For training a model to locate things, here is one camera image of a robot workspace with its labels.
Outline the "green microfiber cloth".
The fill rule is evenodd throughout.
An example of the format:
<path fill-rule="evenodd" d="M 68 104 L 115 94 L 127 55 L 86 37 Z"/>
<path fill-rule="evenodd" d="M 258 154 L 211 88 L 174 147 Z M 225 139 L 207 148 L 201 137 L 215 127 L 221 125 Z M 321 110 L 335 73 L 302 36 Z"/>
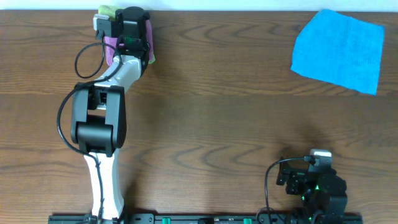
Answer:
<path fill-rule="evenodd" d="M 100 5 L 98 8 L 98 14 L 100 19 L 118 21 L 117 12 L 122 10 L 122 8 L 110 5 Z"/>

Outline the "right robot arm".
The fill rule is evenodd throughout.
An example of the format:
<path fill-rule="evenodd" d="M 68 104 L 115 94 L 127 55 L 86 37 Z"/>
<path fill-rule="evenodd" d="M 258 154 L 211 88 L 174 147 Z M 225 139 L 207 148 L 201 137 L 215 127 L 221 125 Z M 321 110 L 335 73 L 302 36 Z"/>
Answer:
<path fill-rule="evenodd" d="M 346 181 L 331 167 L 332 158 L 305 156 L 308 169 L 291 167 L 287 161 L 279 166 L 277 185 L 285 185 L 290 195 L 302 198 L 304 217 L 314 221 L 321 216 L 343 216 L 348 202 Z"/>

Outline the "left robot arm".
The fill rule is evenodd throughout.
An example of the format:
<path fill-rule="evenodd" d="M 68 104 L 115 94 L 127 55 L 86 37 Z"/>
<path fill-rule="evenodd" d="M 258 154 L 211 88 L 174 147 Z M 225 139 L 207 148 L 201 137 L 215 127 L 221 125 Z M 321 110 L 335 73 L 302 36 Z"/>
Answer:
<path fill-rule="evenodd" d="M 99 78 L 79 83 L 72 91 L 73 149 L 88 164 L 93 191 L 93 208 L 83 223 L 126 221 L 119 181 L 119 153 L 127 133 L 125 94 L 150 61 L 149 21 L 149 13 L 136 6 L 117 9 L 113 17 L 93 18 L 98 45 L 114 53 Z"/>

